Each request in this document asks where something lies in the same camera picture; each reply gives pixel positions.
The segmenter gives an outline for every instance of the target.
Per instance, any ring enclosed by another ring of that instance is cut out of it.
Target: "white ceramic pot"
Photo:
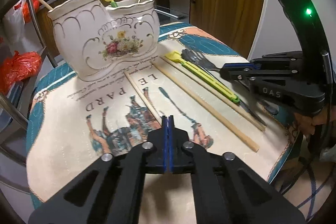
[[[147,58],[156,50],[159,35],[156,13],[147,21],[153,2],[115,8],[125,11],[122,17],[118,11],[107,12],[99,0],[64,2],[48,12],[59,52],[83,81],[105,76],[120,62]]]

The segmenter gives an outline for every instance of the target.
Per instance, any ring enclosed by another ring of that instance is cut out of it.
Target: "green led indicator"
[[[311,16],[311,9],[307,8],[306,14]]]

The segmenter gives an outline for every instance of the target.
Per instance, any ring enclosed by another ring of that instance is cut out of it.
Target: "cable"
[[[330,118],[331,118],[331,102],[332,102],[332,95],[333,95],[333,74],[332,74],[332,67],[331,67],[328,52],[325,51],[325,50],[322,50],[321,55],[322,55],[324,68],[325,68],[325,79],[326,79],[326,82],[327,82],[327,88],[330,89],[329,92],[327,90],[327,94],[329,93],[328,94],[329,95],[329,98],[328,98],[329,100],[328,100],[328,111],[327,111],[327,123],[326,123],[326,126],[325,126],[325,130],[321,134],[320,141],[318,143],[318,146],[316,147],[315,152],[313,152],[311,154],[311,157],[310,157],[309,161],[301,168],[301,170],[292,179],[291,183],[281,193],[282,195],[286,194],[294,186],[294,184],[297,182],[299,177],[306,171],[308,166],[312,163],[315,156],[320,154],[320,151],[323,147],[324,141],[325,141],[326,137],[328,136],[330,128],[331,128]]]

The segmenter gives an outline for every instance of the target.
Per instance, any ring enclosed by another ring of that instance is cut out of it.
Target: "silver screw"
[[[110,153],[105,153],[101,157],[102,161],[110,161],[113,159],[113,155]]]
[[[151,142],[144,142],[142,144],[142,148],[144,149],[151,149],[153,147],[153,144]]]
[[[194,147],[194,143],[193,142],[185,142],[183,144],[184,148],[193,148]]]
[[[232,152],[225,152],[224,153],[224,159],[226,160],[234,160],[236,158],[236,155]]]

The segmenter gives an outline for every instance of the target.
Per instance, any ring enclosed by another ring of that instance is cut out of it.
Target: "hand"
[[[324,107],[322,111],[313,118],[294,113],[299,129],[306,137],[314,135],[316,125],[325,124],[327,122],[327,111],[328,108]],[[330,121],[334,120],[336,120],[336,106],[331,107]]]

